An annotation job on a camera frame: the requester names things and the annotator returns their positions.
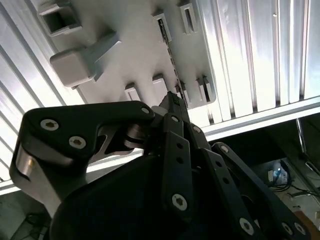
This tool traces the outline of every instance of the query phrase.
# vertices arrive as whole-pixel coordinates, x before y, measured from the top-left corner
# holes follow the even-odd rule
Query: black plastic bracket
[[[234,169],[245,178],[246,184],[258,195],[258,221],[260,229],[268,237],[279,239],[308,240],[311,238],[307,227],[281,202],[260,178],[222,142],[212,146],[212,151],[231,163]]]

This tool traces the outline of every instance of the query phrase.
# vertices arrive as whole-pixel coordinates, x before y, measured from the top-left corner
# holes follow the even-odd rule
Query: cable
[[[299,187],[296,187],[296,186],[294,186],[294,185],[291,185],[291,187],[293,187],[294,189],[297,189],[297,190],[299,190],[299,191],[303,191],[303,192],[306,192],[306,193],[310,193],[310,194],[319,194],[319,192],[316,192],[316,191],[309,191],[309,190],[306,190],[306,189],[301,189],[301,188],[299,188]]]

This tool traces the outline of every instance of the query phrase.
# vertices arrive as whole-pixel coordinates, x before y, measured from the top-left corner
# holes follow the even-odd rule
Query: silver metal shaft
[[[297,128],[298,128],[301,151],[302,151],[302,153],[305,154],[305,153],[307,152],[307,149],[306,149],[304,132],[303,132],[303,130],[302,130],[302,125],[301,125],[300,118],[297,118],[295,121],[296,121],[296,126],[297,126]]]

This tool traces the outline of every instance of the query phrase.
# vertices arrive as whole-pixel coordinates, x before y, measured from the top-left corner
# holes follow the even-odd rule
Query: corrugated metal panel
[[[320,95],[317,0],[198,0],[222,120]],[[224,129],[225,124],[215,129]]]

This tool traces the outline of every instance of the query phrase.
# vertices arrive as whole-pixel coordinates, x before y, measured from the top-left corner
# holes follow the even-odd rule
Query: bolt head
[[[241,228],[250,236],[252,236],[255,233],[254,227],[252,226],[252,224],[245,218],[240,218],[239,220],[239,224],[241,226]]]
[[[69,144],[75,149],[83,149],[86,146],[86,141],[80,136],[72,136],[69,139]]]
[[[288,224],[286,224],[285,222],[282,223],[282,227],[284,228],[284,230],[289,234],[289,235],[293,235],[294,232],[292,231],[292,229],[288,226]]]
[[[201,133],[201,129],[197,126],[193,126],[193,130],[195,130],[198,134]]]
[[[300,233],[302,233],[303,235],[306,235],[306,231],[299,223],[295,222],[294,226]]]
[[[59,124],[52,119],[44,119],[40,122],[40,126],[47,131],[55,131],[59,128]]]
[[[178,119],[177,117],[172,116],[171,118],[172,118],[172,120],[173,120],[173,121],[175,121],[175,122],[179,122],[179,119]]]
[[[226,146],[221,146],[221,150],[224,151],[225,153],[229,152],[229,149]]]
[[[186,199],[178,193],[172,196],[172,204],[180,211],[185,211],[188,207]]]
[[[146,109],[145,107],[141,108],[141,110],[142,110],[142,112],[144,112],[146,114],[150,113],[150,111],[148,109]]]

